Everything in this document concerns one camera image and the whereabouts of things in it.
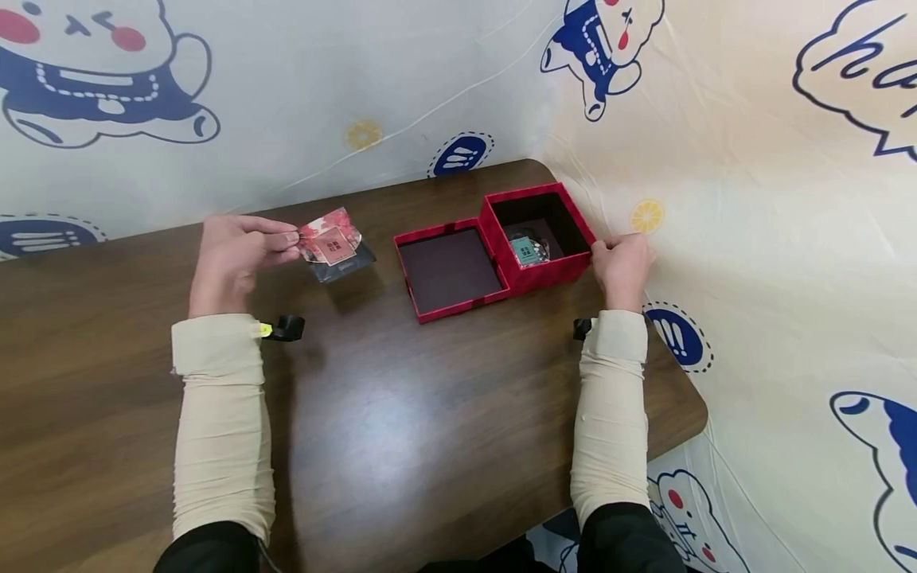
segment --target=finger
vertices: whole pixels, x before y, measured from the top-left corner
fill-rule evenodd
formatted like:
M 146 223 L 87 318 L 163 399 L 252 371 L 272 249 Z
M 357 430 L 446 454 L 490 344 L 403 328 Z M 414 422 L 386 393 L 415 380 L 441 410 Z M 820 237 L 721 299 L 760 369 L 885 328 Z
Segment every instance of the finger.
M 268 253 L 264 257 L 264 260 L 261 262 L 261 266 L 264 268 L 276 267 L 277 265 L 282 265 L 283 263 L 293 262 L 297 260 L 302 255 L 299 252 L 299 249 L 296 247 L 290 247 L 279 253 Z
M 270 219 L 256 217 L 254 215 L 236 215 L 234 218 L 239 228 L 246 233 L 259 231 L 265 235 L 272 235 L 275 233 L 286 233 L 296 230 L 296 225 L 283 223 L 283 221 L 271 221 Z
M 592 243 L 591 249 L 592 255 L 598 255 L 599 253 L 603 253 L 604 251 L 608 250 L 608 247 L 605 246 L 604 241 L 595 241 Z
M 627 237 L 627 235 L 611 235 L 605 239 L 605 245 L 608 248 L 615 248 L 621 244 L 621 241 L 623 241 L 625 237 Z
M 627 235 L 611 235 L 610 237 L 605 239 L 605 244 L 608 245 L 608 248 L 615 248 L 631 237 L 642 237 L 642 236 L 643 236 L 643 233 L 628 233 Z
M 299 232 L 275 233 L 273 235 L 261 234 L 264 238 L 264 249 L 269 252 L 282 252 L 299 242 Z

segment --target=red box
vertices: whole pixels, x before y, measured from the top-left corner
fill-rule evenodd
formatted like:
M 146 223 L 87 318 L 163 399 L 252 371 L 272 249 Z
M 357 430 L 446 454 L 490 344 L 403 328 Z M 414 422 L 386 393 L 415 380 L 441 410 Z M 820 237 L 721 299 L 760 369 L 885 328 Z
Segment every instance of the red box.
M 395 250 L 420 324 L 510 295 L 477 218 L 398 235 Z
M 541 249 L 549 260 L 521 265 L 508 234 L 534 237 L 537 245 L 522 244 Z M 421 324 L 575 281 L 590 265 L 594 241 L 561 183 L 486 195 L 479 217 L 394 238 Z
M 504 228 L 532 225 L 539 220 L 545 221 L 547 232 L 553 235 L 564 256 L 556 259 L 552 256 L 548 262 L 522 268 Z M 512 296 L 575 281 L 589 268 L 590 245 L 595 242 L 595 235 L 563 183 L 486 195 L 480 221 L 497 265 L 510 283 Z

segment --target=beige arm sleeve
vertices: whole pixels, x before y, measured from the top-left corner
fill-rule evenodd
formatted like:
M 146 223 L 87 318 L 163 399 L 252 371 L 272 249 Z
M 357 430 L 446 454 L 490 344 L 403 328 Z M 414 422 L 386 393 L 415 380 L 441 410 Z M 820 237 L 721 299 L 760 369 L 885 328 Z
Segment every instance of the beige arm sleeve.
M 592 321 L 580 359 L 582 388 L 573 437 L 570 497 L 580 527 L 606 503 L 649 507 L 643 315 L 602 311 Z
M 202 316 L 172 327 L 172 360 L 184 379 L 175 539 L 230 521 L 268 543 L 274 484 L 259 340 L 259 323 L 247 314 Z

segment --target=black clip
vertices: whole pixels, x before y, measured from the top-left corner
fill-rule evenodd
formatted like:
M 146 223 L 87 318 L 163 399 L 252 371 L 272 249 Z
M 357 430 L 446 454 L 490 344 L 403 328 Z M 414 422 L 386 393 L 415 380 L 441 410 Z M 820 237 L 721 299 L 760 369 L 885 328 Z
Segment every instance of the black clip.
M 591 318 L 577 318 L 573 321 L 573 339 L 580 342 L 586 341 L 586 335 L 592 330 Z
M 284 314 L 277 319 L 277 325 L 261 325 L 262 328 L 269 326 L 271 333 L 262 336 L 265 340 L 279 340 L 280 342 L 293 342 L 303 337 L 305 330 L 305 319 L 295 314 Z

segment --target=green tag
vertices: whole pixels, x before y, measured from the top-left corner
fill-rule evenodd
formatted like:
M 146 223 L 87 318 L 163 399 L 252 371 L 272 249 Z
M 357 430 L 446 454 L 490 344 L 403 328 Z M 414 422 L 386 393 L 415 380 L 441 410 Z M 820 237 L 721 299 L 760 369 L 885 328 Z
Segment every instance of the green tag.
M 516 258 L 519 259 L 520 265 L 530 265 L 534 262 L 540 262 L 535 249 L 532 247 L 532 239 L 529 237 L 519 237 L 510 241 Z

